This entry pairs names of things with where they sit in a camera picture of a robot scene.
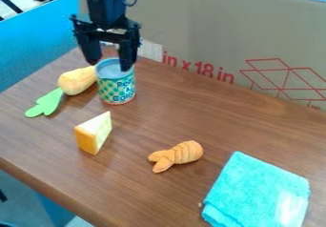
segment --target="wooden table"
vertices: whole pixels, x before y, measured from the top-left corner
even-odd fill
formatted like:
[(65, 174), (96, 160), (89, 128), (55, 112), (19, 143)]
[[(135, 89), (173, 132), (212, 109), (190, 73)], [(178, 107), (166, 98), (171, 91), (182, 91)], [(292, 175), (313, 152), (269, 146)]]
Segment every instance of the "wooden table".
[[(85, 66), (74, 50), (0, 95), (0, 167), (96, 226), (206, 226), (198, 203), (234, 151), (307, 177), (305, 226), (326, 221), (326, 114), (236, 85), (143, 60), (136, 99), (100, 102), (96, 87), (66, 97), (50, 117), (24, 117), (61, 72)], [(107, 110), (113, 130), (97, 156), (72, 128)], [(197, 162), (155, 175), (147, 156), (194, 139)]]

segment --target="blue towel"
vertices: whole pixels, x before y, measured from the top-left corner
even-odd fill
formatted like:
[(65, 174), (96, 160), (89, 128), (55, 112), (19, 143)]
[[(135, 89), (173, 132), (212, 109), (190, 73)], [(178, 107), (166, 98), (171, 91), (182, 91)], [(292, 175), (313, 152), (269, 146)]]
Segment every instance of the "blue towel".
[(308, 180), (235, 152), (204, 200), (213, 226), (299, 227), (308, 207)]

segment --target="cheese wedge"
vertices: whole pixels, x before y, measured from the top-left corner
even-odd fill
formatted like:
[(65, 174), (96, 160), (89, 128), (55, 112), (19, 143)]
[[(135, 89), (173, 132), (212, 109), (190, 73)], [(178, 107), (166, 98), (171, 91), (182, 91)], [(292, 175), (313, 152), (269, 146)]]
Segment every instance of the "cheese wedge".
[(79, 148), (91, 155), (97, 155), (112, 129), (110, 112), (105, 112), (74, 127)]

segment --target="can label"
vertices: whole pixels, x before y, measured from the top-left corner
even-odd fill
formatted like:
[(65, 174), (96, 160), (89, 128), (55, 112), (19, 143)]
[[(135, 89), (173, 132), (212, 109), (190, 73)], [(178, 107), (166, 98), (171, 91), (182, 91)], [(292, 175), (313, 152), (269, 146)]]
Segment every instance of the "can label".
[(123, 104), (135, 94), (133, 72), (123, 78), (98, 78), (97, 84), (101, 99), (108, 103)]

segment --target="tin can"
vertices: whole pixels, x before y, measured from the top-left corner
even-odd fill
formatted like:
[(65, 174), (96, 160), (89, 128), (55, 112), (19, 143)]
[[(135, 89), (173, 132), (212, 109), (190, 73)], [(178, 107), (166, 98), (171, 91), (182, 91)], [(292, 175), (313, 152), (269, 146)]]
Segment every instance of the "tin can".
[(135, 96), (133, 66), (122, 72), (118, 58), (108, 58), (96, 67), (96, 78), (100, 98), (109, 104), (119, 105), (131, 101)]

